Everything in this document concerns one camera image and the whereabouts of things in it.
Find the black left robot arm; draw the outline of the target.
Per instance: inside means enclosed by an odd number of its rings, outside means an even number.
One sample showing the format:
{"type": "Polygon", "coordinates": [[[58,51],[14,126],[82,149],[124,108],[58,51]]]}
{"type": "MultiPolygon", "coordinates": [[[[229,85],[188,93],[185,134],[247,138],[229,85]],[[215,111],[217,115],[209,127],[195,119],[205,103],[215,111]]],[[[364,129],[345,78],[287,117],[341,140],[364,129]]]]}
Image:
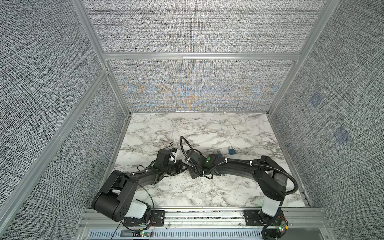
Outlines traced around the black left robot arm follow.
{"type": "Polygon", "coordinates": [[[135,193],[147,185],[158,184],[165,177],[182,173],[184,165],[177,160],[177,154],[177,149],[173,147],[161,149],[153,163],[144,170],[133,173],[113,171],[94,197],[92,208],[115,222],[134,218],[147,223],[153,207],[134,200],[135,193]]]}

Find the blue padlock with key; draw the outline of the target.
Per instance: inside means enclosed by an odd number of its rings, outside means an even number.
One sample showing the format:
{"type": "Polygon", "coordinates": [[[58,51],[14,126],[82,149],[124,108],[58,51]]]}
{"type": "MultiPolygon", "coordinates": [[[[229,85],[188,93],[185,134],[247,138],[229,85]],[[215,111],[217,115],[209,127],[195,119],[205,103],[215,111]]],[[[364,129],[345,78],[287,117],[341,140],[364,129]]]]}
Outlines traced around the blue padlock with key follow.
{"type": "Polygon", "coordinates": [[[232,146],[229,146],[228,148],[229,155],[235,155],[237,153],[236,149],[232,146]]]}

